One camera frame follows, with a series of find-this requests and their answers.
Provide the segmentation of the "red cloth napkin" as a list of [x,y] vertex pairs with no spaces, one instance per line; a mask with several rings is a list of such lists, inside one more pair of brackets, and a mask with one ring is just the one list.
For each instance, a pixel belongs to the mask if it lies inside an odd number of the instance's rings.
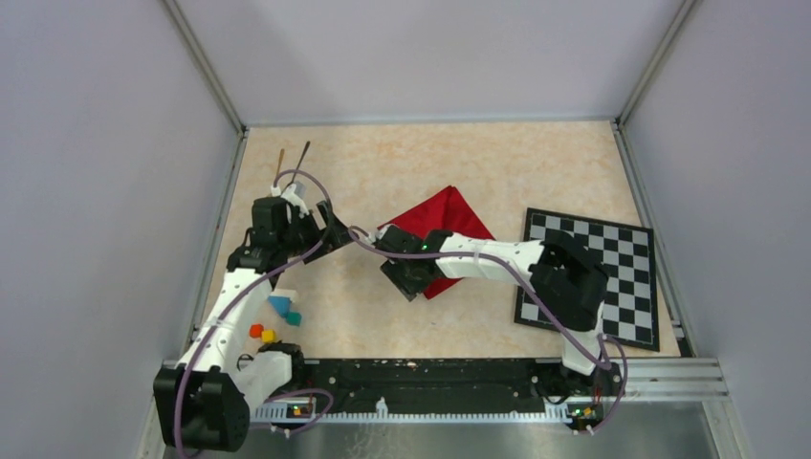
[[[388,224],[424,239],[432,230],[448,230],[477,239],[493,239],[478,215],[455,186],[446,186],[423,203],[392,218]],[[437,278],[430,284],[409,282],[404,274],[405,261],[387,261],[382,272],[408,300],[423,295],[431,300],[459,282]]]

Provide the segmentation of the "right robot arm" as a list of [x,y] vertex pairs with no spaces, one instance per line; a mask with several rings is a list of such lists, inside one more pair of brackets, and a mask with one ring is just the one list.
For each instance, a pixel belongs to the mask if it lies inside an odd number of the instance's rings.
[[516,285],[563,336],[563,386],[585,394],[608,366],[603,356],[603,305],[609,274],[573,236],[550,230],[539,240],[500,242],[446,229],[420,237],[386,225],[365,237],[386,260],[384,275],[405,296],[433,299],[462,279]]

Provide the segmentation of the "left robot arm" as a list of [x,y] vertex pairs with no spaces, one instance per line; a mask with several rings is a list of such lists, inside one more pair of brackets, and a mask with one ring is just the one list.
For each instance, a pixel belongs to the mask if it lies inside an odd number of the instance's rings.
[[280,275],[340,248],[340,226],[330,197],[316,205],[325,225],[302,199],[303,186],[273,186],[252,204],[252,222],[229,255],[220,294],[187,351],[161,368],[153,395],[164,442],[178,450],[237,451],[248,435],[251,416],[277,389],[295,395],[306,384],[306,369],[295,349],[263,351],[240,365],[249,332]]

